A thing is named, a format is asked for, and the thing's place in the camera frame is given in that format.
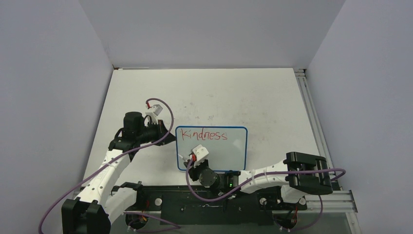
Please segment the blue framed whiteboard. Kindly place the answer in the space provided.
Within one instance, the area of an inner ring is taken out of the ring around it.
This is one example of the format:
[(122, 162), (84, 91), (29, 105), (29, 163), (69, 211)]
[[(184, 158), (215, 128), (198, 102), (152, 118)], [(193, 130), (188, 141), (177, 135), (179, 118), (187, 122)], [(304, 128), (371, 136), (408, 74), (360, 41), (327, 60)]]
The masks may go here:
[(184, 171), (184, 161), (201, 144), (209, 152), (209, 167), (217, 172), (246, 168), (248, 130), (243, 126), (178, 126), (175, 129), (177, 167)]

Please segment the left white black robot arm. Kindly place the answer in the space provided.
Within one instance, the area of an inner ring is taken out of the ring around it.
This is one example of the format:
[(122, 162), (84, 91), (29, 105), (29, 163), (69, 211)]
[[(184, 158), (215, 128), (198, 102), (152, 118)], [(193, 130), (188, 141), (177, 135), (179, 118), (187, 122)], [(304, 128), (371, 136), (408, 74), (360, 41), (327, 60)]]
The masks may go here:
[(121, 190), (114, 197), (111, 191), (118, 178), (141, 148), (163, 146), (176, 137), (168, 131), (163, 121), (150, 114), (150, 122), (140, 112), (128, 112), (110, 142), (105, 158), (86, 187), (75, 197), (67, 199), (61, 207), (62, 228), (65, 234), (108, 234), (112, 223), (128, 208), (139, 210), (145, 205), (145, 196), (138, 191), (141, 183), (129, 185), (131, 190)]

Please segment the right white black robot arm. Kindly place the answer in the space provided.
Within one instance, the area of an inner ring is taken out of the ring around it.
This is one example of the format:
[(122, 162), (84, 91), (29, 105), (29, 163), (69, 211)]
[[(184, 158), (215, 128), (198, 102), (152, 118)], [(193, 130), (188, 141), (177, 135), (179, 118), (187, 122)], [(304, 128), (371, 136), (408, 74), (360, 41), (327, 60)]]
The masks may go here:
[(204, 188), (216, 194), (205, 198), (218, 201), (235, 193), (252, 194), (258, 190), (280, 187), (275, 196), (276, 204), (287, 209), (304, 195), (328, 195), (333, 191), (331, 172), (325, 158), (298, 152), (289, 152), (285, 160), (259, 169), (217, 173), (208, 164), (208, 152), (202, 147), (182, 159), (186, 167), (186, 181), (198, 181)]

